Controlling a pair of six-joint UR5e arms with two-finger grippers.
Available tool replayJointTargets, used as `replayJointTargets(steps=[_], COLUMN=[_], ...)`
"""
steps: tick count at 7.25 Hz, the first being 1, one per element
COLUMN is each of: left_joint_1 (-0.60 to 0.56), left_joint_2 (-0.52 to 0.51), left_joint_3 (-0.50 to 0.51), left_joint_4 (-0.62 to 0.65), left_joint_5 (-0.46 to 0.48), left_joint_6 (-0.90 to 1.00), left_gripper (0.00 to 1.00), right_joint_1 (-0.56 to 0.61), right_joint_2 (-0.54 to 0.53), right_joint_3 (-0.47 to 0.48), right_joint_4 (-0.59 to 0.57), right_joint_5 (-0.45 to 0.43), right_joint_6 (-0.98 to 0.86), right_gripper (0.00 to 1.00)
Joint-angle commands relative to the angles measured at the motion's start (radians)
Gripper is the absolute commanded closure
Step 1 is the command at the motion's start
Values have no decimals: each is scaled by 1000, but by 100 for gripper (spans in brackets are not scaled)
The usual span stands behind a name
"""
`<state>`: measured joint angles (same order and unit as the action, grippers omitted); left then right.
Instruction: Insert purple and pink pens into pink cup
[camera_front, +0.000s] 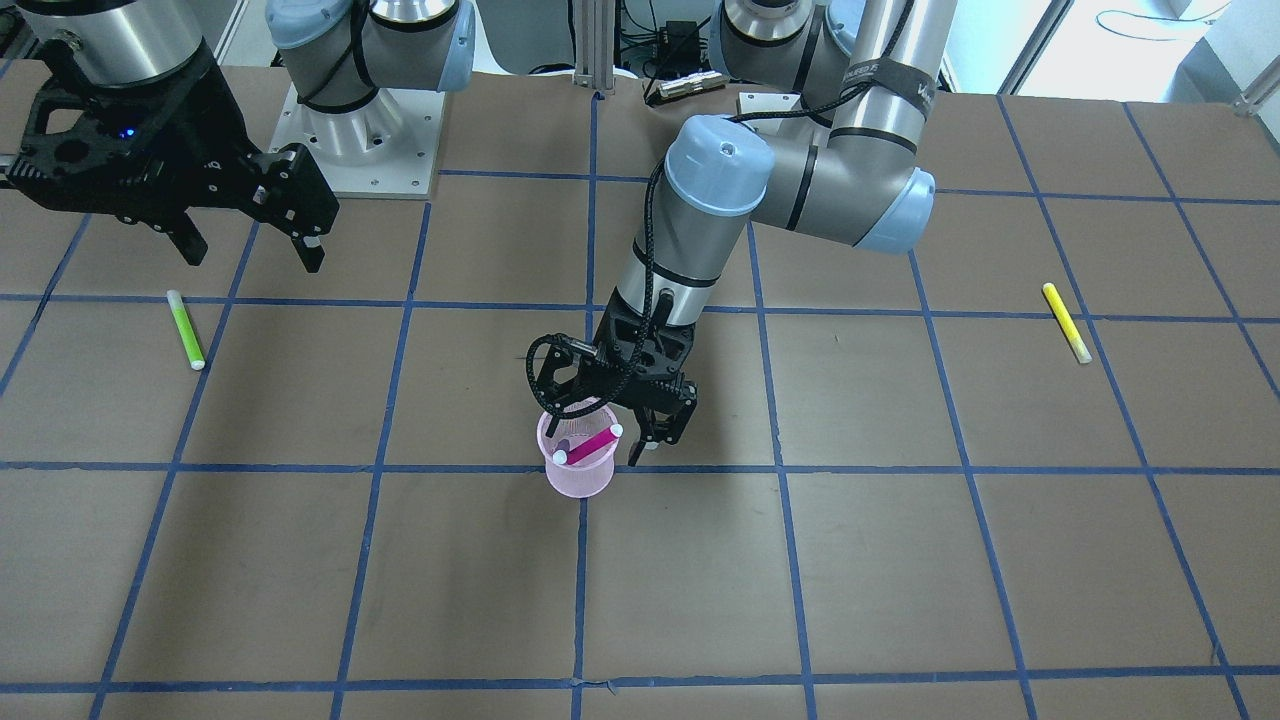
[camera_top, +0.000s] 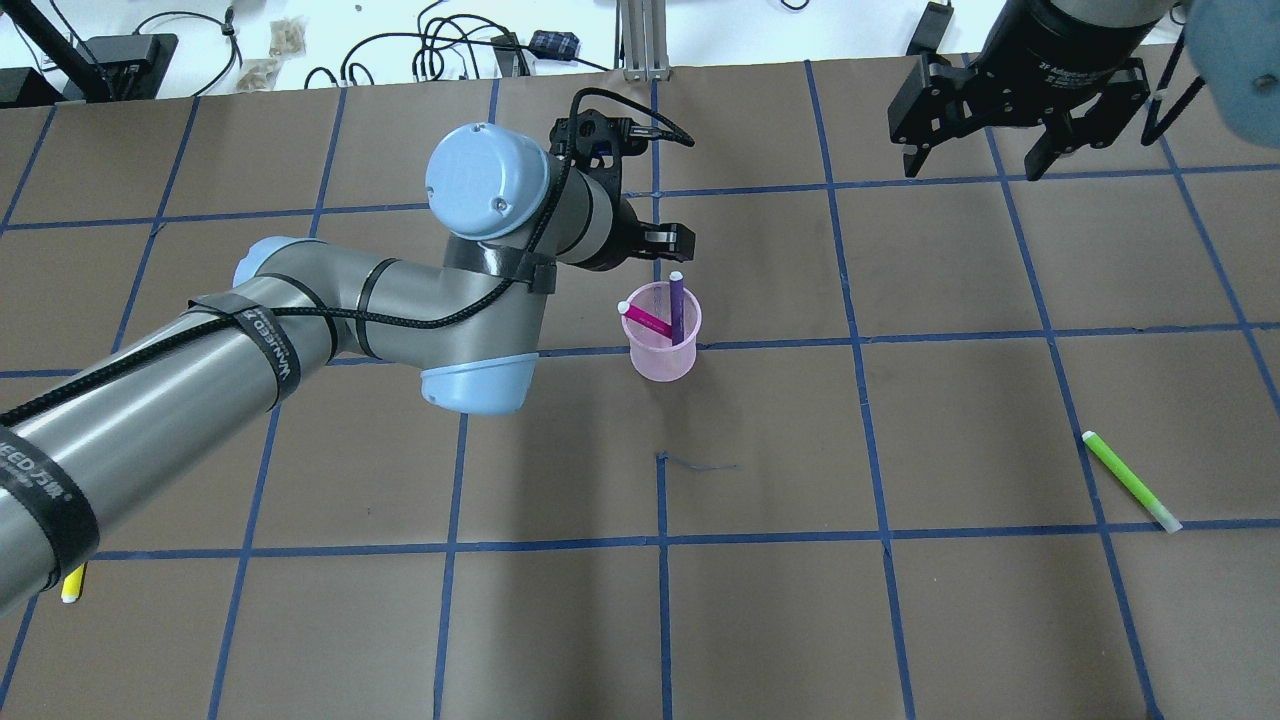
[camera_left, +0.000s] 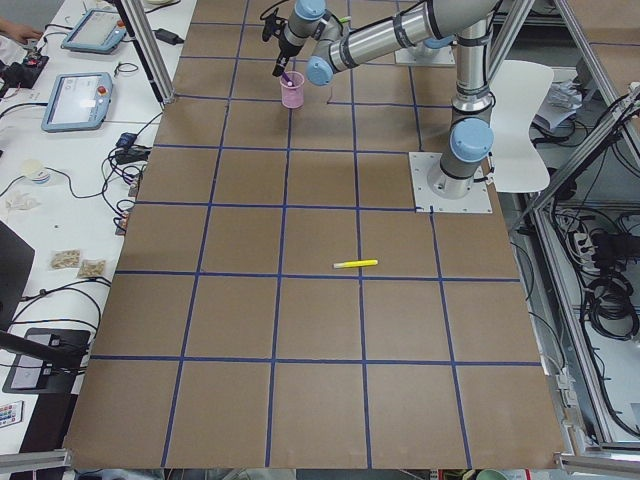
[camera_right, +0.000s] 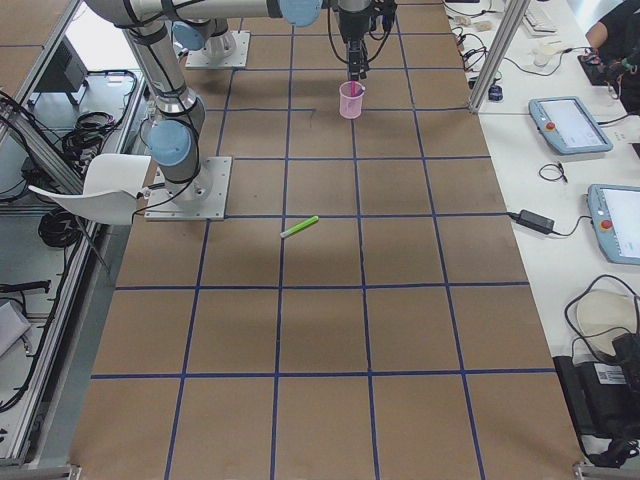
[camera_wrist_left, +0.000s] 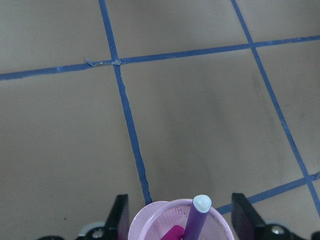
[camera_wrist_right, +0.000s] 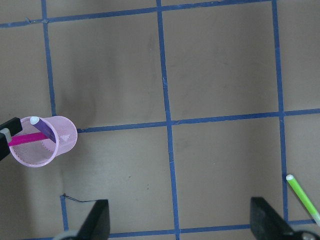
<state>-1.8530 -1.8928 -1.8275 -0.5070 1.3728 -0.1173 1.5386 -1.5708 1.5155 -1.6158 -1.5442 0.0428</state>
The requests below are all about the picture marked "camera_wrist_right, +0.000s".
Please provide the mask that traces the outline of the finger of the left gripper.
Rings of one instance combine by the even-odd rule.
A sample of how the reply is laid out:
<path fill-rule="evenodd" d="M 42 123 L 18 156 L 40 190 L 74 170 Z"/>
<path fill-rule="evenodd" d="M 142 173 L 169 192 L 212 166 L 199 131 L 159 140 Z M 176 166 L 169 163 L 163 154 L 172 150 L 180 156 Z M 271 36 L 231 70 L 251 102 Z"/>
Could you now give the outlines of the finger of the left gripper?
<path fill-rule="evenodd" d="M 7 157 L 11 151 L 9 143 L 12 141 L 12 137 L 23 130 L 21 120 L 18 117 L 2 123 L 0 125 L 0 160 L 2 161 Z"/>

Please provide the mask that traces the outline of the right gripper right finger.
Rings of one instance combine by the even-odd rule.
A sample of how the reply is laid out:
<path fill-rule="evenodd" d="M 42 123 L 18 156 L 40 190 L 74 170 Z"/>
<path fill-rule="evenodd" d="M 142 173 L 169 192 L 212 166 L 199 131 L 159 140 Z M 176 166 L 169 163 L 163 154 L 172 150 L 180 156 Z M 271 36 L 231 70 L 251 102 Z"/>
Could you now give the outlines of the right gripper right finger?
<path fill-rule="evenodd" d="M 250 199 L 250 230 L 256 240 L 299 240 L 300 234 L 263 197 Z"/>

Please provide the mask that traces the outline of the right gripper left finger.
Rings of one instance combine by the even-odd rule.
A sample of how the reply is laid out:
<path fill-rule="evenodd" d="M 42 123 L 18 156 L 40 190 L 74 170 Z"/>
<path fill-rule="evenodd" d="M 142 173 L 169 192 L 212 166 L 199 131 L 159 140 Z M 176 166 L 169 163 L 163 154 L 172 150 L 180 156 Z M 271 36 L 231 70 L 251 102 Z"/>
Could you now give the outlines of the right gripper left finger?
<path fill-rule="evenodd" d="M 78 240 L 107 240 L 110 235 L 110 209 L 107 199 L 95 202 L 77 233 Z"/>

